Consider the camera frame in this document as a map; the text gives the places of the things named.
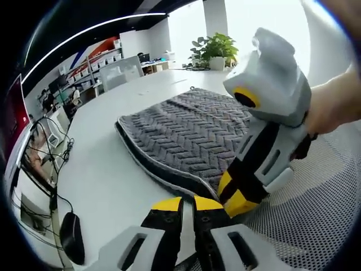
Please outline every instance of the office room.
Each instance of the office room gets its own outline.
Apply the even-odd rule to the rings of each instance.
[[[361,84],[357,37],[337,13],[353,3],[321,2],[44,8],[0,110],[5,198],[34,261],[75,271],[332,266],[358,226],[361,123],[350,113],[325,127],[319,112],[331,90],[342,84],[351,97]]]

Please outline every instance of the white table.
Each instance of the white table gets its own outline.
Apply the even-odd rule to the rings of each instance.
[[[140,225],[151,206],[174,195],[135,163],[114,124],[119,116],[139,112],[184,93],[191,86],[226,94],[224,72],[167,70],[120,85],[91,100],[74,116],[69,136],[75,139],[70,160],[60,172],[59,195],[71,201],[80,218],[85,246],[84,270],[99,249],[131,225]],[[59,220],[70,211],[58,199]],[[194,252],[192,208],[184,206],[178,263]]]

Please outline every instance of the ceiling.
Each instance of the ceiling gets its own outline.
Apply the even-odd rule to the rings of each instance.
[[[84,29],[128,15],[155,12],[168,14],[193,1],[52,0],[45,1],[46,5],[43,4],[44,1],[41,1],[40,6],[35,5],[33,1],[23,3],[14,0],[11,3],[13,8],[10,7],[9,10],[11,14],[18,15],[13,16],[14,21],[21,18],[24,23],[22,28],[9,27],[6,29],[7,40],[12,41],[12,44],[6,44],[8,50],[11,50],[11,59],[6,63],[9,68],[7,70],[9,80],[6,81],[6,84],[2,82],[1,87],[6,89],[6,86],[9,86],[19,72],[24,77],[55,46]],[[23,85],[24,95],[26,96],[52,68],[81,49],[122,32],[148,29],[164,18],[166,15],[119,20],[92,29],[72,39],[52,53],[31,73]],[[3,23],[9,25],[9,21],[3,21]]]

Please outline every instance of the chevron pattern fabric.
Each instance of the chevron pattern fabric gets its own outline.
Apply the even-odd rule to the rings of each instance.
[[[235,99],[192,89],[119,122],[149,158],[200,177],[216,191],[249,119]]]

